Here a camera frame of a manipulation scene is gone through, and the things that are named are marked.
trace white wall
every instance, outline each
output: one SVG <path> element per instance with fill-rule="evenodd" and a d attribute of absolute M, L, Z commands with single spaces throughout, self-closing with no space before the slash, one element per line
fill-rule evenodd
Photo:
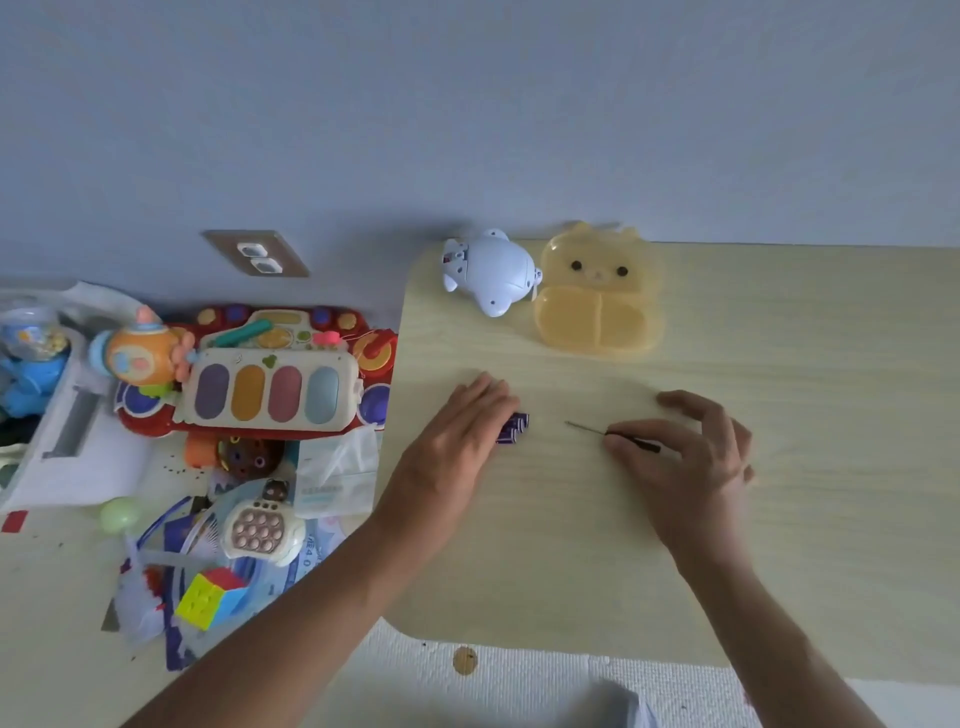
<path fill-rule="evenodd" d="M 960 240 L 949 0 L 0 4 L 3 273 L 392 311 L 468 224 Z M 314 277 L 242 277 L 219 227 Z"/>

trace clear container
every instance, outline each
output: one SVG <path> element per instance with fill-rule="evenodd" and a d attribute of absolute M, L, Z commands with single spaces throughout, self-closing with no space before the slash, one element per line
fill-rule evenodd
<path fill-rule="evenodd" d="M 633 228 L 605 231 L 577 223 L 547 243 L 540 268 L 534 317 L 548 346 L 616 356 L 660 342 L 660 266 Z"/>
<path fill-rule="evenodd" d="M 0 303 L 0 344 L 10 356 L 49 361 L 70 345 L 57 310 L 32 299 Z"/>

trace white plastic bag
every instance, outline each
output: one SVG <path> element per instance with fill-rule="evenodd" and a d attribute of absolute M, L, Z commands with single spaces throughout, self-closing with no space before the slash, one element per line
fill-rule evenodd
<path fill-rule="evenodd" d="M 364 425 L 340 437 L 301 441 L 294 512 L 302 519 L 370 513 L 380 439 L 373 425 Z"/>

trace brown round toy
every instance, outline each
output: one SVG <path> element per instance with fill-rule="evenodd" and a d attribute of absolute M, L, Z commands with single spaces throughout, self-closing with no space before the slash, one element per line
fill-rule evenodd
<path fill-rule="evenodd" d="M 217 442 L 220 467 L 241 482 L 267 477 L 283 459 L 281 440 L 223 437 Z"/>

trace yellow bear-shaped container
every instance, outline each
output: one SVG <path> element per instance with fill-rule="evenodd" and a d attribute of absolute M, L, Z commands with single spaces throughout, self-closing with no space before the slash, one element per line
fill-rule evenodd
<path fill-rule="evenodd" d="M 547 345 L 611 356 L 660 342 L 660 266 L 633 228 L 601 231 L 577 223 L 547 243 L 540 268 L 534 317 Z"/>

